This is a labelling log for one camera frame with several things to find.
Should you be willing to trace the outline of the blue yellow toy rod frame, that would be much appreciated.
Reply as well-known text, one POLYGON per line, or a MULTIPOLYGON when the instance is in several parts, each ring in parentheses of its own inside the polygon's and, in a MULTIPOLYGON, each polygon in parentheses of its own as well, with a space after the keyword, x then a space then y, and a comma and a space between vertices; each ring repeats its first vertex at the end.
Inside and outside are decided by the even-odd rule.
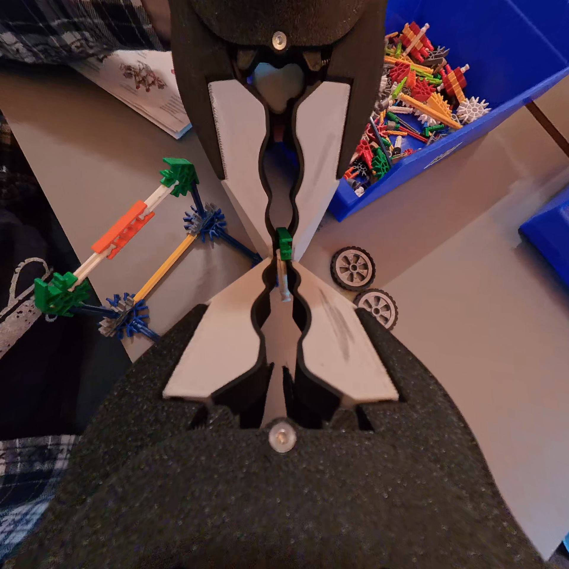
MULTIPOLYGON (((180 259, 182 253, 184 253, 189 246, 193 244, 196 238, 201 238, 203 242, 205 242, 206 238, 209 238, 212 242, 215 241, 215 239, 221 239, 241 253, 245 254, 252 261, 252 266, 256 266, 262 260, 259 253, 253 252, 247 246, 228 234, 226 230, 225 215, 222 213, 222 210, 211 203, 203 203, 199 195, 198 188, 194 190, 194 192, 188 192, 188 194, 191 195, 194 204, 191 206, 189 212, 185 212, 183 217, 184 230, 187 235, 181 244, 177 246, 174 252, 170 254, 167 260, 162 263, 153 276, 136 294, 116 294, 112 298, 108 298, 106 300, 108 303, 107 306, 93 306, 87 303, 83 309, 83 313, 79 314, 100 317, 101 321, 98 324, 98 330, 103 336, 117 337, 120 340, 133 338, 135 336, 144 336, 153 342, 160 339, 160 336, 156 332, 152 331, 148 326, 149 314, 146 298, 162 278, 166 276, 178 259, 180 259)), ((169 195, 170 188, 162 185, 160 180, 160 187, 146 198, 146 200, 141 201, 147 204, 147 212, 155 213, 158 206, 169 195)), ((92 254, 89 259, 87 259, 87 261, 81 264, 80 267, 73 272, 73 274, 78 277, 78 283, 87 281, 90 273, 103 260, 109 259, 103 254, 97 254, 92 250, 92 254)))

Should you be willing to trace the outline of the black toy wheel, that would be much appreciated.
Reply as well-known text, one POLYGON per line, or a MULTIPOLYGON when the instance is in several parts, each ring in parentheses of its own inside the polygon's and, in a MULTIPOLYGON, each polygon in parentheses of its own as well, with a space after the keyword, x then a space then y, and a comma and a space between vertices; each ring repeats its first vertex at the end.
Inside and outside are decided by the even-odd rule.
POLYGON ((353 299, 357 308, 366 309, 387 330, 391 331, 398 321, 398 307, 386 291, 369 288, 358 293, 353 299))
POLYGON ((372 256, 366 250, 348 246, 334 253, 330 272, 339 287, 359 293, 374 282, 376 267, 372 256))

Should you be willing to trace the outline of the toy instruction sheet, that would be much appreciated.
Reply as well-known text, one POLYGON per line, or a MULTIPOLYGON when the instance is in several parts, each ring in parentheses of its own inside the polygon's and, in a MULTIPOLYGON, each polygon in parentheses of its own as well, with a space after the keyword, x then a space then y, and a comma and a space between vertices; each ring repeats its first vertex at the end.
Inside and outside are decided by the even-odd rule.
POLYGON ((71 67, 175 139, 191 128, 171 52, 115 51, 71 67))

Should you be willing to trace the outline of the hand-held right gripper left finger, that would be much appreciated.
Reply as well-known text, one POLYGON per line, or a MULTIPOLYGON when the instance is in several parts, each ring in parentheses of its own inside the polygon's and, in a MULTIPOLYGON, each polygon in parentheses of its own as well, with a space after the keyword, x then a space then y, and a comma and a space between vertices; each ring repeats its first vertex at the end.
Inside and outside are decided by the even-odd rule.
POLYGON ((265 290, 262 274, 270 264, 263 260, 210 299, 163 390, 164 398, 213 402, 231 381, 253 369, 261 342, 252 307, 265 290))

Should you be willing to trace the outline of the white toy rod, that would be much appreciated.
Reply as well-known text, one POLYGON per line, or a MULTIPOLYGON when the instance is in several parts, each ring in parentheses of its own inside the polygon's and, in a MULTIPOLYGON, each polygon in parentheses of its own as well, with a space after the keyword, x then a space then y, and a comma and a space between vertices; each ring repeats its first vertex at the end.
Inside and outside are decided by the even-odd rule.
POLYGON ((290 302, 291 293, 288 287, 287 262, 282 259, 281 250, 276 251, 276 267, 278 276, 278 288, 281 295, 281 302, 290 302))

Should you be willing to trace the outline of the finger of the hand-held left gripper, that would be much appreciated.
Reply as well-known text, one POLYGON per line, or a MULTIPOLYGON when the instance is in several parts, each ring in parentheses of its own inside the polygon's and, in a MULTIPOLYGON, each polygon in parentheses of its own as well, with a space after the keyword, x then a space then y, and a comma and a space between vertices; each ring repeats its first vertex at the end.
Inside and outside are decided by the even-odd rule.
POLYGON ((292 259, 300 260, 338 187, 338 161, 351 87, 324 81, 296 107, 296 146, 301 171, 294 189, 292 259))
POLYGON ((260 152, 267 134, 265 107, 237 80, 213 81, 208 88, 224 168, 222 185, 257 252, 270 258, 269 198, 260 176, 260 152))

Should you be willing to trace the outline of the person's left forearm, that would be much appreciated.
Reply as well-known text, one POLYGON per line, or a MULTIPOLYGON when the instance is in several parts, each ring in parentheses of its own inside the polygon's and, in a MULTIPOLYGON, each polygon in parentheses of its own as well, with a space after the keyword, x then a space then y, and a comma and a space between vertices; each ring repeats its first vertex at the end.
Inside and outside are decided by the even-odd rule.
POLYGON ((1 58, 20 63, 168 51, 170 32, 168 1, 1 1, 1 58))

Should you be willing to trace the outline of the blue bin with white label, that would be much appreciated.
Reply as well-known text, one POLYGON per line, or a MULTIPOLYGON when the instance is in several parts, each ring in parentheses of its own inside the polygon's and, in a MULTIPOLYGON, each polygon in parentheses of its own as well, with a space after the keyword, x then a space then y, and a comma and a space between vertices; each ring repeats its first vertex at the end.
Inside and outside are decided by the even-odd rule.
MULTIPOLYGON (((427 36, 434 46, 450 50, 447 61, 452 68, 469 65, 466 96, 484 99, 491 110, 398 163, 362 197, 356 197, 343 181, 344 174, 337 173, 338 187, 327 209, 338 221, 488 133, 568 75, 568 44, 562 46, 564 41, 568 43, 564 36, 568 32, 568 4, 561 1, 387 1, 385 36, 401 31, 405 23, 412 21, 419 26, 430 25, 427 36)), ((305 78, 315 76, 315 83, 295 101, 285 131, 285 140, 295 150, 299 166, 298 179, 291 190, 290 231, 295 226, 294 189, 301 171, 295 135, 296 107, 324 82, 307 64, 302 65, 305 78)))

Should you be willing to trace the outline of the orange toy connector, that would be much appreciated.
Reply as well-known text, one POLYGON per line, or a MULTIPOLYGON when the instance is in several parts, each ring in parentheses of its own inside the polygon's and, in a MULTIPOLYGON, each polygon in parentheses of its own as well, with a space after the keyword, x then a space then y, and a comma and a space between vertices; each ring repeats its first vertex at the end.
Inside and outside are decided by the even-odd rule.
POLYGON ((118 252, 146 225, 154 216, 154 212, 147 212, 147 204, 138 200, 131 206, 126 214, 96 241, 91 249, 97 254, 103 254, 113 259, 118 252))

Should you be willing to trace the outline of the blue plastic bin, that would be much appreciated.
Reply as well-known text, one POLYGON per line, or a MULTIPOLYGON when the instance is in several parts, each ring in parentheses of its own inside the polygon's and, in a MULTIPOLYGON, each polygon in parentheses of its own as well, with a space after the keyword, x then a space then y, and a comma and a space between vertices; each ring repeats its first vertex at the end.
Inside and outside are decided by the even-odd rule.
POLYGON ((568 186, 522 223, 518 232, 568 288, 568 186))

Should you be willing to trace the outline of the person's plaid shirt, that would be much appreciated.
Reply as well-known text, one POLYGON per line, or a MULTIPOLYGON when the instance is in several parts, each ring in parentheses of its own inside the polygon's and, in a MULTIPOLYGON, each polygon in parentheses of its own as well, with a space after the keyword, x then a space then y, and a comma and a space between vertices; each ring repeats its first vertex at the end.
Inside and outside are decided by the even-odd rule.
POLYGON ((80 440, 50 435, 1 441, 1 558, 36 526, 80 440))

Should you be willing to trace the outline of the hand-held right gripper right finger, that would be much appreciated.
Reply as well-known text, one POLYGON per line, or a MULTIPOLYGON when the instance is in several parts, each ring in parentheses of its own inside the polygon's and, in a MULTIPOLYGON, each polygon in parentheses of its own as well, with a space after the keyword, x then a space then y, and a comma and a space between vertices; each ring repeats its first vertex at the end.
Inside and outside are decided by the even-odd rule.
POLYGON ((354 304, 299 262, 292 268, 299 277, 295 300, 307 306, 299 370, 337 397, 338 405, 399 400, 354 304))

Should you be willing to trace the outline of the pile of colourful toy pieces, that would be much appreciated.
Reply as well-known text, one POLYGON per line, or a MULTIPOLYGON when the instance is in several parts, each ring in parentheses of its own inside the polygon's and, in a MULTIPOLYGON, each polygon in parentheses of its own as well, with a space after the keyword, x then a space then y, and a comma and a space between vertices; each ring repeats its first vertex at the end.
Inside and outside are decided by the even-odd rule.
POLYGON ((343 181, 356 197, 397 164, 487 115, 489 103, 466 96, 469 65, 452 68, 428 23, 405 23, 385 36, 377 100, 343 181))

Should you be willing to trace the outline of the person's dark printed shirt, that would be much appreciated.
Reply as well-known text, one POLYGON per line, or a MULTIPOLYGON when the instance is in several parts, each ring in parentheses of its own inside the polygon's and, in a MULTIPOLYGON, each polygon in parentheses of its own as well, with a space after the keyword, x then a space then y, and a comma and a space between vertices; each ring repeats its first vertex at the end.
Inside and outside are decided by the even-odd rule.
POLYGON ((79 260, 1 116, 1 439, 78 435, 131 360, 96 319, 36 310, 36 278, 79 260))

